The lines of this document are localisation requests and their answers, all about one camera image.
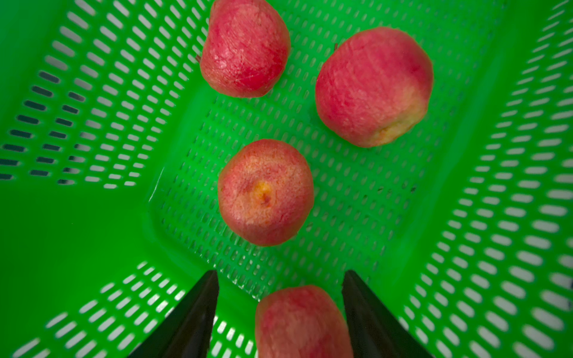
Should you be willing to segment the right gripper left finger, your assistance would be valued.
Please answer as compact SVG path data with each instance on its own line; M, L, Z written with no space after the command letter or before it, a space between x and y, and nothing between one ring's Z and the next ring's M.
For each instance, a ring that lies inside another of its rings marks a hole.
M219 296L217 272L207 271L131 357L206 357Z

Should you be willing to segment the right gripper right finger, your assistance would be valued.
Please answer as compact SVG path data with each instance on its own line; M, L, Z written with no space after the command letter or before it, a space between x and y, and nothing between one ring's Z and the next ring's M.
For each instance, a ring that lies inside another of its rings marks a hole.
M355 271L345 273L342 294L355 357L432 358Z

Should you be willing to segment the red apple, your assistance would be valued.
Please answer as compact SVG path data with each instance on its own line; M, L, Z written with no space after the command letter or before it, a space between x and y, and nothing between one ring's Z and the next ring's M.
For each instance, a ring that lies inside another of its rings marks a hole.
M278 82L290 50L287 26L267 1L215 1L200 70L223 95L259 98Z
M258 140L221 171L218 202L224 222L239 237L257 246L278 246L292 239L309 216L313 176L293 146Z

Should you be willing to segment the netted apple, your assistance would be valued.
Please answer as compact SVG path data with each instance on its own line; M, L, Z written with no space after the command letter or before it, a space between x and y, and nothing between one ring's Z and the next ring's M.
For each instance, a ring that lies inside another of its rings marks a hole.
M413 37L373 28L347 39L322 65L317 113L349 143L383 146L422 121L433 85L431 59Z
M301 286L263 298L255 313L259 357L353 357L343 314L323 289Z

